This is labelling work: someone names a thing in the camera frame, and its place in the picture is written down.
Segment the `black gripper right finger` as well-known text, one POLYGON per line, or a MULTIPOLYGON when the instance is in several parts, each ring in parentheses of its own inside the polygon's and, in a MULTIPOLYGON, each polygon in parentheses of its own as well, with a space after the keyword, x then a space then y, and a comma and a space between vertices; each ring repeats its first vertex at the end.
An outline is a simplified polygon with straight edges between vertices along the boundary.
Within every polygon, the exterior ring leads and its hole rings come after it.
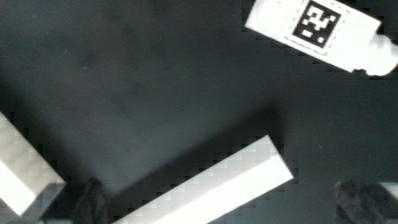
POLYGON ((398 198, 381 184, 336 183, 334 224, 398 224, 398 198))

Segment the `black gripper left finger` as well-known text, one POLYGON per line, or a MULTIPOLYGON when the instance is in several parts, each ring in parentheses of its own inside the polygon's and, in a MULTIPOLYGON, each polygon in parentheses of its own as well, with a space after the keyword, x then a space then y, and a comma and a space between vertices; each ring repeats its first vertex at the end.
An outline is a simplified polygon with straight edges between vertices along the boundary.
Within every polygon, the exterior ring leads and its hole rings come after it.
POLYGON ((73 224, 111 224, 107 197, 102 182, 96 178, 89 179, 73 210, 71 220, 73 224))

